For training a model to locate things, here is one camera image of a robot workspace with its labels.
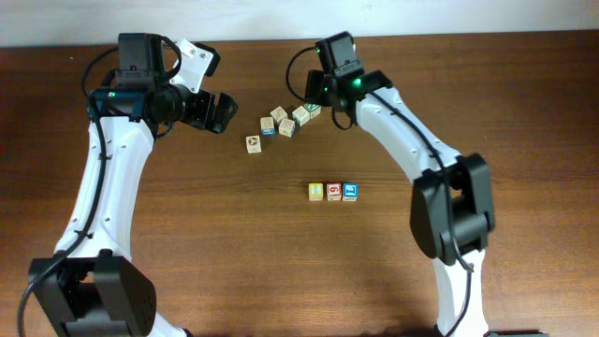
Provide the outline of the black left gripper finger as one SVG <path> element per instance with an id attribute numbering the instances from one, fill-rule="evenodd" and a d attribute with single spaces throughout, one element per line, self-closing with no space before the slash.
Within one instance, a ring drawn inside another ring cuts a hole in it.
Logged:
<path id="1" fill-rule="evenodd" d="M 238 104 L 230 95 L 221 93 L 219 95 L 216 111 L 220 115 L 235 115 L 238 111 Z"/>
<path id="2" fill-rule="evenodd" d="M 216 110 L 212 119 L 208 122 L 208 130 L 214 134 L 223 133 L 233 117 L 233 110 Z"/>

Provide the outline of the wooden block green N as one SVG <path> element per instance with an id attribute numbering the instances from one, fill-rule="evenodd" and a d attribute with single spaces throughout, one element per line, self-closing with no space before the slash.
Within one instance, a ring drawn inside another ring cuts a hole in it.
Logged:
<path id="1" fill-rule="evenodd" d="M 303 107 L 309 112 L 310 119 L 314 119 L 321 112 L 321 106 L 317 104 L 306 103 Z"/>

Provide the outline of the wooden block yellow letter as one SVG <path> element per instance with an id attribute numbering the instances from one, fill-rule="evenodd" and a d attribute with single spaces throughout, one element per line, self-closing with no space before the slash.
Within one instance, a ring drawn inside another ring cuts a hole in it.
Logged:
<path id="1" fill-rule="evenodd" d="M 324 197 L 324 185 L 322 183 L 309 183 L 308 196 L 310 201 L 321 201 Z"/>

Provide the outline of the wooden block red 6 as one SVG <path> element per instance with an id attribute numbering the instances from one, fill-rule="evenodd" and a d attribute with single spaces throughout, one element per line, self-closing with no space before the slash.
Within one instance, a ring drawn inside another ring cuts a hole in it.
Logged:
<path id="1" fill-rule="evenodd" d="M 341 183 L 327 183 L 327 201 L 338 201 L 343 198 L 343 185 Z"/>

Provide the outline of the wooden block blue L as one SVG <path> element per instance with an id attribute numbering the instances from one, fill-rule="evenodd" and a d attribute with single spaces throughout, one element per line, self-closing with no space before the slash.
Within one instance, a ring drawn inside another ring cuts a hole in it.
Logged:
<path id="1" fill-rule="evenodd" d="M 358 198 L 359 188 L 357 183 L 343 184 L 343 201 L 356 201 Z"/>

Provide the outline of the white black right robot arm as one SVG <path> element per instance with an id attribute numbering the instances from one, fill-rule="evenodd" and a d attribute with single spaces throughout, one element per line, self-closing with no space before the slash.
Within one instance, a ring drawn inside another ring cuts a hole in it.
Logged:
<path id="1" fill-rule="evenodd" d="M 433 263 L 437 332 L 488 336 L 481 273 L 496 221 L 487 162 L 434 136 L 382 71 L 365 70 L 349 33 L 321 39 L 313 49 L 321 67 L 308 75 L 306 102 L 345 113 L 382 144 L 412 185 L 410 228 Z"/>

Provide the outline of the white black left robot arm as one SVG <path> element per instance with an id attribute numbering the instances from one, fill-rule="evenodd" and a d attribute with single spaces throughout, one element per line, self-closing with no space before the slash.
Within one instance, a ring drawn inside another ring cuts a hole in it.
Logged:
<path id="1" fill-rule="evenodd" d="M 175 124 L 220 134 L 238 106 L 202 89 L 220 61 L 207 45 L 122 33 L 115 52 L 119 65 L 84 94 L 89 147 L 74 210 L 53 255 L 31 262 L 25 296 L 59 336 L 183 336 L 158 313 L 153 283 L 132 262 L 140 178 Z"/>

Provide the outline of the wooden block teal pattern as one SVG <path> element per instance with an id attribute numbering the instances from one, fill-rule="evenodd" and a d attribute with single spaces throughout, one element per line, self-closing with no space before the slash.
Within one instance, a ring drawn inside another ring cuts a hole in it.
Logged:
<path id="1" fill-rule="evenodd" d="M 297 126 L 303 126 L 311 120 L 311 114 L 304 106 L 299 106 L 292 111 L 292 119 Z"/>

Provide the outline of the wooden block blue side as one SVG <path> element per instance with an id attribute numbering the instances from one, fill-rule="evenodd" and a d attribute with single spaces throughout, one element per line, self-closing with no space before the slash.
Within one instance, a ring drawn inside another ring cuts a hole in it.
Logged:
<path id="1" fill-rule="evenodd" d="M 271 136 L 276 134 L 276 126 L 272 117 L 262 117 L 260 119 L 260 129 L 263 136 Z"/>

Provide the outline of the wooden block top pattern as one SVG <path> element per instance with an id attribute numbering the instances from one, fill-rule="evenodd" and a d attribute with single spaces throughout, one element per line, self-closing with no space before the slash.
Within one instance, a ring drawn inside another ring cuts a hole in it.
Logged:
<path id="1" fill-rule="evenodd" d="M 274 123 L 278 125 L 283 119 L 288 118 L 288 114 L 284 108 L 279 106 L 270 112 L 270 117 L 273 119 Z"/>

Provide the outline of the wooden block blue edge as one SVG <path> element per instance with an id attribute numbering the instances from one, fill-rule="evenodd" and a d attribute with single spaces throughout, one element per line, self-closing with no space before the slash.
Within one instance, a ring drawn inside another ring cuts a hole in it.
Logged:
<path id="1" fill-rule="evenodd" d="M 296 123 L 290 119 L 282 119 L 279 123 L 279 133 L 283 136 L 292 138 L 296 129 Z"/>

